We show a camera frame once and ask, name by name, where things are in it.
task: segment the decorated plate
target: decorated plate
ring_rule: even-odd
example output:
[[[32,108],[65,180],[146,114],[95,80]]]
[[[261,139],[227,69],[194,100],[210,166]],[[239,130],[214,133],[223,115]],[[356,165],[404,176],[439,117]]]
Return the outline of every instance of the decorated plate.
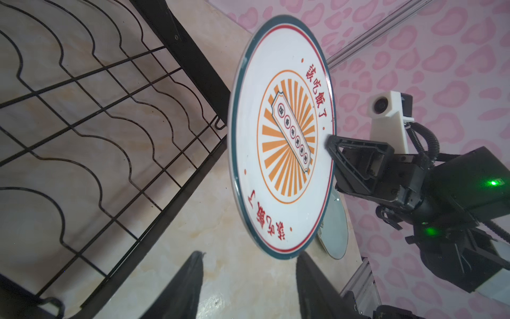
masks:
[[[276,16],[241,59],[228,111],[228,154],[236,202],[257,245],[279,259],[315,237],[328,203],[336,132],[326,60],[308,27]]]

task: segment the green led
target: green led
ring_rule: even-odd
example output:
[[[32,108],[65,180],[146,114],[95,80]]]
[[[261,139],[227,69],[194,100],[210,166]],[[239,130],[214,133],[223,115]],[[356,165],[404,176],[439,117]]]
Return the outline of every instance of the green led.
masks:
[[[487,182],[487,185],[491,186],[491,187],[501,186],[503,184],[505,184],[505,182],[503,182],[503,180],[501,178],[490,180]]]
[[[429,237],[436,237],[436,236],[439,236],[441,233],[441,231],[435,227],[425,228],[424,232],[425,232],[425,235],[427,235]]]

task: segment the pink leopard print wallpaper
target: pink leopard print wallpaper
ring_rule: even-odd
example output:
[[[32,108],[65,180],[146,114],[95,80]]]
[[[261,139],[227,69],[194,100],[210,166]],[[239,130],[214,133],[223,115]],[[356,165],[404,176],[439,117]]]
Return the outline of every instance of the pink leopard print wallpaper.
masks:
[[[405,1],[210,3],[250,32],[273,15],[299,17],[329,57]],[[367,100],[396,90],[414,96],[414,118],[437,135],[442,152],[463,154],[486,146],[510,167],[510,1],[435,0],[331,70],[331,76],[339,135],[368,138]],[[417,247],[403,239],[412,235],[411,226],[404,224],[398,232],[375,217],[373,203],[346,199],[384,304],[427,319],[510,318],[510,307],[464,292],[424,267]],[[508,217],[498,222],[510,225]]]

